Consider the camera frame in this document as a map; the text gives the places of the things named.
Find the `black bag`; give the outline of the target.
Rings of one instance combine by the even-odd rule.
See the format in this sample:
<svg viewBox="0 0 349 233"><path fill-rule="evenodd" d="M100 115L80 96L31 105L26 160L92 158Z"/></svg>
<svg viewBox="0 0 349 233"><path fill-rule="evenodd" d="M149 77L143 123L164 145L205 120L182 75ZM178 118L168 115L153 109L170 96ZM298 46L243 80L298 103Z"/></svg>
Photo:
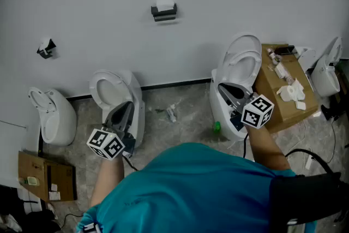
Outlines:
<svg viewBox="0 0 349 233"><path fill-rule="evenodd" d="M0 218L12 216L14 225L19 225L22 230L19 233L56 233L61 230L52 211L25 213L24 205L16 188L0 185Z"/></svg>

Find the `small white carton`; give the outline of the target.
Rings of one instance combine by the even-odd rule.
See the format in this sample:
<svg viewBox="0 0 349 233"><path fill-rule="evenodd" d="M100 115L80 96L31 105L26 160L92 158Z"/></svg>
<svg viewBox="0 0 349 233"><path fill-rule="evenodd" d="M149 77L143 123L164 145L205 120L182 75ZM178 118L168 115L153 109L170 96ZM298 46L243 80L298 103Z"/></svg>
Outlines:
<svg viewBox="0 0 349 233"><path fill-rule="evenodd" d="M274 71L277 74L278 78L284 79L286 77L286 70L281 63L275 66Z"/></svg>

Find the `large cardboard box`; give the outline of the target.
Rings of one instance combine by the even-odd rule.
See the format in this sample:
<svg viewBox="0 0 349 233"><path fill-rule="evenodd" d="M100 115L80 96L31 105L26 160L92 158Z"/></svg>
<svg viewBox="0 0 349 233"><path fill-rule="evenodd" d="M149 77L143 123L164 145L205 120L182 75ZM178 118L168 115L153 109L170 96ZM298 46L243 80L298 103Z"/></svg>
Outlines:
<svg viewBox="0 0 349 233"><path fill-rule="evenodd" d="M277 44L262 44L262 64L254 83L256 92L258 94L263 94L274 104L271 118L265 124L271 133L287 129L301 122L318 110L318 102L315 94L305 72L303 72L294 55L284 56L282 58L282 63L291 76L294 79L297 79L304 87L305 99L303 102L305 103L306 108L305 110L297 109L293 100L283 101L280 96L277 95L277 90L279 90L280 87L287 85L285 80L278 78L274 70L269 69L269 66L273 63L267 50L269 48L276 49L277 46Z"/></svg>

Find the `black wall paper holder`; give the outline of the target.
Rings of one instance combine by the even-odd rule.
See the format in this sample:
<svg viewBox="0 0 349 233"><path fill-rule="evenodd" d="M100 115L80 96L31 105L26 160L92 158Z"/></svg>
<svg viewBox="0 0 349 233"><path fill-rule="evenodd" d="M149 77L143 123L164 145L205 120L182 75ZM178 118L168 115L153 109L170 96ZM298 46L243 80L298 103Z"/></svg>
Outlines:
<svg viewBox="0 0 349 233"><path fill-rule="evenodd" d="M158 7L151 6L151 14L155 22L175 20L177 16L177 4L168 10L159 11Z"/></svg>

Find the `white toilet with raised lid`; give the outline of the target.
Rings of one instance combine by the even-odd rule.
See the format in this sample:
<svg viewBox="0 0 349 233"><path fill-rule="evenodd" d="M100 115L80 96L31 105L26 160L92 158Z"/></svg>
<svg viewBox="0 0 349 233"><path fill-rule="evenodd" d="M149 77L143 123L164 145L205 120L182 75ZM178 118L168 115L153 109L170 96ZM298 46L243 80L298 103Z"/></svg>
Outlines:
<svg viewBox="0 0 349 233"><path fill-rule="evenodd" d="M231 141L242 141L247 131L242 127L238 131L230 122L234 114L218 91L220 83L235 83L251 91L261 67L262 45L259 39L250 33L237 34L223 53L218 67L212 70L209 101L214 122L220 122L220 134Z"/></svg>

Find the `small rounded white toilet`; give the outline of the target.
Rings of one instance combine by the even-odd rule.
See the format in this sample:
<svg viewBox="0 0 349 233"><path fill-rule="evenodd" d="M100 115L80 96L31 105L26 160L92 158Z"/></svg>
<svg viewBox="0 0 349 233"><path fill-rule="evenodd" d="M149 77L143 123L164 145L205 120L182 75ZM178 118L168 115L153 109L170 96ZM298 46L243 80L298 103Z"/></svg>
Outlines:
<svg viewBox="0 0 349 233"><path fill-rule="evenodd" d="M73 106L57 90L28 90L28 97L38 110L43 141L55 146L70 145L76 134L77 116Z"/></svg>

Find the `person's teal shirt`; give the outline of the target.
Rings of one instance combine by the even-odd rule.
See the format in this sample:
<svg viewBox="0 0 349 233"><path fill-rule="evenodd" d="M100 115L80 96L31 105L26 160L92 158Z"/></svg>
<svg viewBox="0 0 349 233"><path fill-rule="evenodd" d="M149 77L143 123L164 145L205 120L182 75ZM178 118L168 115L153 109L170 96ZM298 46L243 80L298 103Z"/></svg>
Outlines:
<svg viewBox="0 0 349 233"><path fill-rule="evenodd" d="M271 170L199 143L165 150L82 217L76 233L268 233Z"/></svg>

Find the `black shoulder pack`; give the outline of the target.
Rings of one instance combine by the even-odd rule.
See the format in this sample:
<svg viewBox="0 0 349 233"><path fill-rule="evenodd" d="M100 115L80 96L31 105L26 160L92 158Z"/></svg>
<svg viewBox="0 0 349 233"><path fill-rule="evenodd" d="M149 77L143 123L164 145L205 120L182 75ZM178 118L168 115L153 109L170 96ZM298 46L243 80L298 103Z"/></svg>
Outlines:
<svg viewBox="0 0 349 233"><path fill-rule="evenodd" d="M339 214L349 214L349 184L341 173L276 177L269 187L269 232L286 233L288 227Z"/></svg>

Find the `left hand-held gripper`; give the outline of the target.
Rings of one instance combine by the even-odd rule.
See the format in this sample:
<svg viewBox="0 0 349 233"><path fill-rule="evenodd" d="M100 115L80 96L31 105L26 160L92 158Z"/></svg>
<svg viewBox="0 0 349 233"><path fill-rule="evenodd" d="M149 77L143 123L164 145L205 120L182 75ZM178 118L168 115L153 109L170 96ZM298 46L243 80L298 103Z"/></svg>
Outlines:
<svg viewBox="0 0 349 233"><path fill-rule="evenodd" d="M136 139L128 132L133 122L134 103L128 101L108 114L105 124L87 126L87 146L98 156L113 160L133 153Z"/></svg>

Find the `black flat device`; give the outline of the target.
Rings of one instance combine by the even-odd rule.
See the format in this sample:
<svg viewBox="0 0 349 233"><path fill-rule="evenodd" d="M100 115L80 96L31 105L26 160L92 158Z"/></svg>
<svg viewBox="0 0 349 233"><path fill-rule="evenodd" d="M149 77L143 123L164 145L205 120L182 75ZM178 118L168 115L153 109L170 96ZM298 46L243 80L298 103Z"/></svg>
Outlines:
<svg viewBox="0 0 349 233"><path fill-rule="evenodd" d="M285 56L285 55L293 55L295 53L295 46L294 45L287 45L287 46L277 46L274 50L274 53L279 56Z"/></svg>

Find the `person's right forearm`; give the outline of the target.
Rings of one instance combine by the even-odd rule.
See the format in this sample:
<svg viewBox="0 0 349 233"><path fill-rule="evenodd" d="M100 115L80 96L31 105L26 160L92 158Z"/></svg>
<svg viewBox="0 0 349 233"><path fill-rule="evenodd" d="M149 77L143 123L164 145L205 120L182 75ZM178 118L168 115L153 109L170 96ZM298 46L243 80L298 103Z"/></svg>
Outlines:
<svg viewBox="0 0 349 233"><path fill-rule="evenodd" d="M288 170L289 162L266 127L246 126L255 162L272 170Z"/></svg>

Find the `flat cardboard box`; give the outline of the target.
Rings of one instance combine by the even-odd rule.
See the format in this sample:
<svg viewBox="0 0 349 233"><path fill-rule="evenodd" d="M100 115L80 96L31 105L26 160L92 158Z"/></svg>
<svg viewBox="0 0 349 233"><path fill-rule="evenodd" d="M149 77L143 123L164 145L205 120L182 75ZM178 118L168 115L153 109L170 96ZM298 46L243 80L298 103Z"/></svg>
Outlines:
<svg viewBox="0 0 349 233"><path fill-rule="evenodd" d="M36 177L40 186L29 186L27 177ZM18 179L24 189L45 202L77 199L75 169L27 152L18 153Z"/></svg>

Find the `person's left forearm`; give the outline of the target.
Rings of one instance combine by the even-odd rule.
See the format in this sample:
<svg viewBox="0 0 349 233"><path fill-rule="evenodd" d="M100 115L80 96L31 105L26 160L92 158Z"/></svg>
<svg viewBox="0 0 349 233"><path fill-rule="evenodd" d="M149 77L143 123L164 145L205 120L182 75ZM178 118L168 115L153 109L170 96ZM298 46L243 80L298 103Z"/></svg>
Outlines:
<svg viewBox="0 0 349 233"><path fill-rule="evenodd" d="M113 160L103 159L92 192L90 207L100 204L123 180L124 164L122 157Z"/></svg>

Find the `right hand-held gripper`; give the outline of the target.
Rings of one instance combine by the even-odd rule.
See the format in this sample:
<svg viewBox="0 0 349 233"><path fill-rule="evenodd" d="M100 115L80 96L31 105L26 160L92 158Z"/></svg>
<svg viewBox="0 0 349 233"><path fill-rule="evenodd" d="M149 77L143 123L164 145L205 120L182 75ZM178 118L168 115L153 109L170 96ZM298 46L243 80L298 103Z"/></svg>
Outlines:
<svg viewBox="0 0 349 233"><path fill-rule="evenodd" d="M274 104L263 94L250 99L251 91L235 83L220 83L218 91L235 111L230 122L238 131L243 125L260 129L270 120Z"/></svg>

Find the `small black wall holder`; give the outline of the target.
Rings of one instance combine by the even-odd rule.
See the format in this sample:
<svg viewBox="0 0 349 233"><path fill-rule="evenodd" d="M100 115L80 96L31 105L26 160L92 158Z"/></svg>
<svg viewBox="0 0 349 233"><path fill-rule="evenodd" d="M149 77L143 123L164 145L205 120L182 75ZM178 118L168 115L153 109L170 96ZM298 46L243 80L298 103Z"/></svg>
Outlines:
<svg viewBox="0 0 349 233"><path fill-rule="evenodd" d="M39 54L42 58L48 59L53 57L53 50L56 48L56 44L50 40L49 47L47 47L45 50L39 51L37 49L37 54Z"/></svg>

